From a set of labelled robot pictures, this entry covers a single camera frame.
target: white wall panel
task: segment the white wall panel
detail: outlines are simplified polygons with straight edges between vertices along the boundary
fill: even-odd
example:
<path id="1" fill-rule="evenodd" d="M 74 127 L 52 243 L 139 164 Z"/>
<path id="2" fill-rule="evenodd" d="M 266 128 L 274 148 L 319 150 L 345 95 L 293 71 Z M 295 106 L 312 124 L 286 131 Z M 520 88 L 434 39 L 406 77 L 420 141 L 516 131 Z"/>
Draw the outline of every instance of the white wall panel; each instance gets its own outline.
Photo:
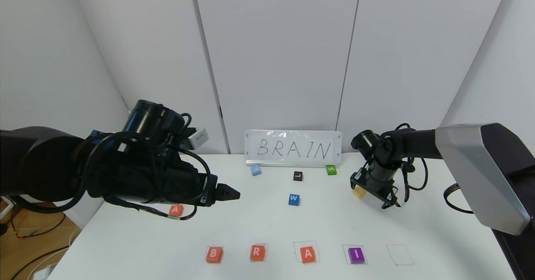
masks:
<path id="1" fill-rule="evenodd" d="M 128 110 L 75 0 L 0 0 L 0 127 L 48 126 L 87 137 L 120 131 Z M 102 204 L 65 213 L 84 227 Z"/>
<path id="2" fill-rule="evenodd" d="M 443 124 L 500 122 L 535 154 L 535 0 L 503 0 Z"/>
<path id="3" fill-rule="evenodd" d="M 500 0 L 359 0 L 338 131 L 440 125 Z"/>
<path id="4" fill-rule="evenodd" d="M 232 153 L 256 129 L 334 130 L 357 0 L 199 0 Z"/>
<path id="5" fill-rule="evenodd" d="M 222 122 L 193 0 L 78 0 L 119 91 L 193 116 L 209 141 L 197 152 L 226 154 Z"/>

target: wooden floor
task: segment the wooden floor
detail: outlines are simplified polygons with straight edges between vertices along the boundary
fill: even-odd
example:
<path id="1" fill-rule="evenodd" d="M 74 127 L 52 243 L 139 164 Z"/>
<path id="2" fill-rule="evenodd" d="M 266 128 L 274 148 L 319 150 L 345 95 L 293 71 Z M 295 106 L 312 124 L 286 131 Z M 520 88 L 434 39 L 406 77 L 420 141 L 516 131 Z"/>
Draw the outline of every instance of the wooden floor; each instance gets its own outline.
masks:
<path id="1" fill-rule="evenodd" d="M 5 206 L 5 202 L 2 201 L 1 208 L 3 209 Z M 2 223 L 8 222 L 10 216 L 11 212 L 2 219 Z M 42 233 L 54 227 L 62 217 L 62 213 L 40 214 L 22 209 L 17 213 L 13 222 L 17 229 L 17 234 L 19 236 L 25 236 L 37 229 L 38 231 L 35 234 Z M 10 280 L 21 267 L 32 261 L 32 259 L 54 249 L 69 245 L 69 238 L 73 234 L 73 231 L 76 237 L 80 229 L 66 217 L 59 227 L 47 234 L 19 239 L 15 236 L 11 224 L 9 224 L 8 231 L 0 237 L 0 280 Z M 50 263 L 58 262 L 64 253 L 61 252 L 50 258 L 39 269 L 46 267 Z M 46 257 L 29 265 L 15 280 L 26 280 L 34 267 Z"/>

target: tabletop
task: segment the tabletop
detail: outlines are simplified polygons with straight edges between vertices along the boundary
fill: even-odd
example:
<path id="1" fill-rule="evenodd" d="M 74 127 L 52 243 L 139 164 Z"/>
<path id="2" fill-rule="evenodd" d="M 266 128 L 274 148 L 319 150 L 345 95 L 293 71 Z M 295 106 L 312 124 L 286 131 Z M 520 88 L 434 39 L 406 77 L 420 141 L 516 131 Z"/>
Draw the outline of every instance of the tabletop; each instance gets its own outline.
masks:
<path id="1" fill-rule="evenodd" d="M 262 167 L 252 176 L 243 155 L 202 158 L 218 183 L 241 192 L 239 200 L 199 207 L 188 221 L 105 203 L 48 280 L 514 279 L 491 230 L 445 204 L 443 191 L 454 179 L 442 160 L 427 160 L 424 190 L 411 191 L 402 208 L 382 210 L 372 195 L 358 199 L 351 191 L 349 177 L 364 164 L 359 153 L 343 154 L 334 176 L 289 167 Z M 424 174 L 419 160 L 415 166 L 409 183 L 417 187 Z M 294 171 L 303 181 L 293 181 Z M 403 200 L 401 172 L 395 180 Z M 289 194 L 300 196 L 299 206 L 288 205 Z M 450 199 L 468 208 L 460 191 Z M 250 261 L 253 244 L 267 246 L 265 261 Z M 306 245 L 316 262 L 300 262 Z M 223 248 L 220 263 L 205 261 L 209 246 Z M 365 263 L 350 264 L 353 246 L 362 248 Z"/>

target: light blue block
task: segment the light blue block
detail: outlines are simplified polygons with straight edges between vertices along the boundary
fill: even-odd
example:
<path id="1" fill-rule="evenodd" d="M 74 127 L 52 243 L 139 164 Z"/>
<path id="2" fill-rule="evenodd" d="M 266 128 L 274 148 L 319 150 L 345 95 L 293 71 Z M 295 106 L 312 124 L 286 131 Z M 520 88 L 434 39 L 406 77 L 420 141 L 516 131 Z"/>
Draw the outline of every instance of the light blue block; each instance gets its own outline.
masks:
<path id="1" fill-rule="evenodd" d="M 253 176 L 257 176 L 262 173 L 262 170 L 260 170 L 260 166 L 251 166 L 251 173 Z"/>
<path id="2" fill-rule="evenodd" d="M 290 194 L 290 198 L 288 199 L 288 204 L 290 206 L 299 206 L 299 195 Z"/>

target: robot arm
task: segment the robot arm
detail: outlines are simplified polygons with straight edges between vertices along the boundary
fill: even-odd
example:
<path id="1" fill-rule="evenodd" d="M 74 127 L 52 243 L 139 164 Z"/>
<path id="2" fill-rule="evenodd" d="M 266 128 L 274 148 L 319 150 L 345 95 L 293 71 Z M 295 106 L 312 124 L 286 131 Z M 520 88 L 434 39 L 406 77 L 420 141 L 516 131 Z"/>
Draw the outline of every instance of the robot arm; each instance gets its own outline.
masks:
<path id="1" fill-rule="evenodd" d="M 29 210 L 55 213 L 74 206 L 87 191 L 93 198 L 166 217 L 132 201 L 192 204 L 195 213 L 197 206 L 238 199 L 239 192 L 218 185 L 206 162 L 189 151 L 208 136 L 188 128 L 191 117 L 184 115 L 187 122 L 163 105 L 140 100 L 118 133 L 94 132 L 84 140 L 46 127 L 2 131 L 2 196 Z M 199 160 L 204 173 L 181 160 L 180 153 Z M 42 201 L 72 200 L 42 208 L 21 194 Z"/>
<path id="2" fill-rule="evenodd" d="M 404 128 L 380 136 L 367 130 L 354 137 L 352 147 L 367 163 L 351 176 L 351 187 L 383 200 L 384 209 L 397 204 L 393 176 L 410 164 L 403 158 L 444 159 L 516 278 L 535 279 L 535 158 L 514 133 L 501 124 Z"/>

